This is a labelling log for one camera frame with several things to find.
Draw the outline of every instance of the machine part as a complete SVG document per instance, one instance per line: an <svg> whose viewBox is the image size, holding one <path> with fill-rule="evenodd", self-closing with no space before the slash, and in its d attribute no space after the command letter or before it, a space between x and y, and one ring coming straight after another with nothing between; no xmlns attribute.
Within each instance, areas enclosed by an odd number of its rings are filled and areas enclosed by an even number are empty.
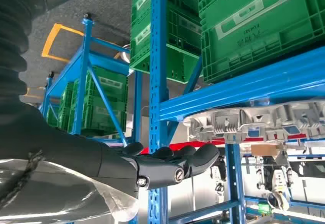
<svg viewBox="0 0 325 224"><path fill-rule="evenodd" d="M325 136L324 101L301 101L264 107L210 110L184 120L190 139L210 141L224 138L242 142L263 138L283 142L290 135L305 134L317 139Z"/></svg>
<svg viewBox="0 0 325 224"><path fill-rule="evenodd" d="M272 176L272 192L282 192L284 193L287 189L287 181L281 170L274 170Z"/></svg>
<svg viewBox="0 0 325 224"><path fill-rule="evenodd" d="M282 192L270 193L267 200L268 205L272 209L287 211L290 208L288 201L282 194Z"/></svg>
<svg viewBox="0 0 325 224"><path fill-rule="evenodd" d="M175 171L175 181L182 182L184 179L184 170L182 168L178 168Z"/></svg>
<svg viewBox="0 0 325 224"><path fill-rule="evenodd" d="M147 184L147 180L146 178L139 178L136 180L136 184L140 187L144 187Z"/></svg>
<svg viewBox="0 0 325 224"><path fill-rule="evenodd" d="M204 172L219 155L213 144L205 144L197 151L192 148L173 152L168 147L160 148L152 155L124 156L136 163L138 179L144 178L147 189L175 185L184 179Z"/></svg>

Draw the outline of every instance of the transparent plastic wrap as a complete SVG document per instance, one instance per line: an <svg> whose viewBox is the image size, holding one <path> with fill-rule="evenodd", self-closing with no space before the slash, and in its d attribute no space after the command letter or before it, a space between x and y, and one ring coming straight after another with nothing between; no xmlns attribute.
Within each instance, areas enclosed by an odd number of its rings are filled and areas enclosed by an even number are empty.
<svg viewBox="0 0 325 224"><path fill-rule="evenodd" d="M0 198L21 177L28 161L0 160ZM112 214L129 221L138 200L63 166L40 161L31 178L9 204L0 209L0 223L66 223Z"/></svg>

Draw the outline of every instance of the screw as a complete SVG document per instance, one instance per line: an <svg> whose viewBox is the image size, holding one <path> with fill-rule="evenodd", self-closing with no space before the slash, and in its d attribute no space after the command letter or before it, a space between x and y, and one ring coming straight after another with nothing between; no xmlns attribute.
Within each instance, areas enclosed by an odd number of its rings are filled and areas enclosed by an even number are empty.
<svg viewBox="0 0 325 224"><path fill-rule="evenodd" d="M182 182L184 179L184 170L182 168L177 168L175 171L175 181Z"/></svg>
<svg viewBox="0 0 325 224"><path fill-rule="evenodd" d="M140 187L144 187L147 184L147 180L146 178L140 178L136 181L136 184Z"/></svg>

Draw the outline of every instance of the shelf beam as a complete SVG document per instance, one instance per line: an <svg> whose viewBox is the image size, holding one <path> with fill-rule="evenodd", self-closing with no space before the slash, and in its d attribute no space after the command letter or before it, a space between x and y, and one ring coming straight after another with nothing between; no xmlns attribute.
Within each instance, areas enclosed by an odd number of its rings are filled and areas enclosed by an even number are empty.
<svg viewBox="0 0 325 224"><path fill-rule="evenodd" d="M213 218L213 213L217 211L228 210L230 208L236 207L239 204L238 201L229 200L225 201L216 205L208 206L203 209L191 211L189 213L178 215L169 220L169 224L185 224L192 221L196 221L196 219L199 219L203 216L211 215L210 218Z"/></svg>
<svg viewBox="0 0 325 224"><path fill-rule="evenodd" d="M211 108L243 106L269 98L273 103L323 97L325 47L202 88L161 104L160 119L182 121Z"/></svg>

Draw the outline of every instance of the blue shelving rack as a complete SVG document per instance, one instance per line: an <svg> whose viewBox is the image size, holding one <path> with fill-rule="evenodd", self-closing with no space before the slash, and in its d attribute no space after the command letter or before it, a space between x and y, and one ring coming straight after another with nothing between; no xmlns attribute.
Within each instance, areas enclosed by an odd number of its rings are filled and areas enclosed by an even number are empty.
<svg viewBox="0 0 325 224"><path fill-rule="evenodd" d="M100 45L114 49L119 52L130 53L128 49L121 48L112 43L105 42L103 40L97 39L91 36L91 30L94 22L89 18L84 18L82 23L84 25L84 36L83 38L82 45L70 60L70 62L66 65L63 71L62 71L60 76L53 82L54 74L51 73L48 78L48 83L46 85L44 101L42 105L39 108L44 117L46 117L49 109L52 110L54 115L57 118L57 115L53 109L51 103L51 97L60 98L61 97L63 90L66 88L66 84L70 81L75 81L79 78L80 82L77 94L77 104L75 114L75 121L73 124L73 129L72 134L81 134L81 121L82 121L82 108L83 101L85 91L85 81L87 71L89 70L92 78L95 82L100 96L103 100L107 111L111 116L114 125L118 130L121 139L97 139L103 143L108 143L110 145L118 146L124 145L126 146L128 143L132 142L140 142L141 141L141 128L140 127L141 122L141 101L142 101L142 87L143 87L143 75L141 72L136 71L136 83L135 83L135 100L134 100L134 119L133 128L131 137L126 138L123 133L121 127L119 125L118 121L116 119L115 115L109 102L109 100L105 95L104 90L100 83L98 77L94 72L93 66L99 66L113 72L123 74L125 76L129 75L129 64L114 59L109 56L105 56L103 54L99 54L93 52L90 49L90 43L95 42Z"/></svg>
<svg viewBox="0 0 325 224"><path fill-rule="evenodd" d="M325 47L284 60L248 74L191 92L201 70L199 60L184 95L168 99L166 83L166 4L167 0L152 0L150 56L149 151L168 146L185 117L211 108L242 105L268 98L274 103L302 100L325 95L323 71ZM226 144L229 201L176 216L168 220L167 191L149 192L148 223L188 223L195 218L229 209L231 223L245 223L244 195L238 144ZM277 214L278 219L286 219Z"/></svg>

